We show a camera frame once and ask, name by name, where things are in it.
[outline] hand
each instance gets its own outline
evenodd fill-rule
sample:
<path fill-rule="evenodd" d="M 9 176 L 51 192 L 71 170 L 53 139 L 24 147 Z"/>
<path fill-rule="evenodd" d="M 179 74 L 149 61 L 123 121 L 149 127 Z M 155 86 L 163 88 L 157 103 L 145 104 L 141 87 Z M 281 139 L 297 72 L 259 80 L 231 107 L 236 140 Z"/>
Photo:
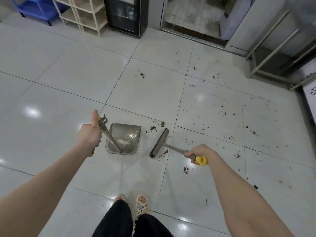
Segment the hand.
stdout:
<path fill-rule="evenodd" d="M 87 143 L 92 147 L 98 147 L 102 138 L 102 131 L 99 127 L 99 114 L 94 110 L 91 114 L 91 124 L 83 124 L 78 133 L 79 142 Z"/>
<path fill-rule="evenodd" d="M 205 144 L 201 144 L 199 146 L 193 147 L 189 152 L 185 153 L 186 156 L 191 156 L 191 155 L 199 155 L 199 156 L 204 156 L 207 161 L 209 162 L 209 158 L 211 158 L 214 155 L 218 155 L 216 151 L 212 150 Z M 199 163 L 195 162 L 194 160 L 191 160 L 191 163 L 195 165 L 200 165 Z"/>

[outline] black refrigerator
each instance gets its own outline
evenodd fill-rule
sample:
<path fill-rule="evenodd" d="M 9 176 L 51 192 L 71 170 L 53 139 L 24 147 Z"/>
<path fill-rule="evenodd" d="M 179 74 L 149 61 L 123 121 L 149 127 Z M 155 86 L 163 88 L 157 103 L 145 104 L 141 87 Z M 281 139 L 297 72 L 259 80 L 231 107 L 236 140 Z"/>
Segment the black refrigerator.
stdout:
<path fill-rule="evenodd" d="M 147 28 L 149 0 L 104 0 L 109 27 L 141 37 Z"/>

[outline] pant leg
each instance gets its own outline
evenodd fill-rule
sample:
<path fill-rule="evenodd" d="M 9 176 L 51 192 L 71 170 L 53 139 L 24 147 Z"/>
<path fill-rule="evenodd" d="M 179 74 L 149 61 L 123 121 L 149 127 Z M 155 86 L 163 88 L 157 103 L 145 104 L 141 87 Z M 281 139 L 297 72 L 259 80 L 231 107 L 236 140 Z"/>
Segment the pant leg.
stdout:
<path fill-rule="evenodd" d="M 131 210 L 124 200 L 118 200 L 105 214 L 92 237 L 130 237 L 132 232 Z"/>
<path fill-rule="evenodd" d="M 152 215 L 141 215 L 135 224 L 136 227 L 133 237 L 173 237 L 170 231 Z"/>

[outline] refrigerator door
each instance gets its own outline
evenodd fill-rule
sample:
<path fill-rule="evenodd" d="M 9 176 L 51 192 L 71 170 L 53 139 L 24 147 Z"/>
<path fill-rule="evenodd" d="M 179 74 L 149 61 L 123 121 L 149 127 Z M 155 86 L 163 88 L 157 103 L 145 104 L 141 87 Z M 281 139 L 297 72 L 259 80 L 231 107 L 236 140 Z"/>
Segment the refrigerator door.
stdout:
<path fill-rule="evenodd" d="M 104 0 L 109 27 L 140 36 L 140 0 Z"/>

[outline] sandal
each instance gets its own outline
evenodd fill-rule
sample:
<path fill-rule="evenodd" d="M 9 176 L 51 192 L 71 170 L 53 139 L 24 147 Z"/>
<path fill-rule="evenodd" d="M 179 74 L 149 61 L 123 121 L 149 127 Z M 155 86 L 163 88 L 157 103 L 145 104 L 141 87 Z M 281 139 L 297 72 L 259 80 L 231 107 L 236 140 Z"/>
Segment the sandal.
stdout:
<path fill-rule="evenodd" d="M 145 203 L 142 203 L 138 200 L 140 196 L 145 197 L 145 199 L 146 199 Z M 148 212 L 148 210 L 149 210 L 148 197 L 144 194 L 137 195 L 137 197 L 136 197 L 136 218 L 135 219 L 138 219 L 139 216 L 146 214 Z"/>
<path fill-rule="evenodd" d="M 112 205 L 114 205 L 115 202 L 117 202 L 118 200 L 121 200 L 121 198 L 123 198 L 123 200 L 126 202 L 126 197 L 123 194 L 119 194 L 118 196 L 116 196 L 116 198 L 113 200 Z"/>

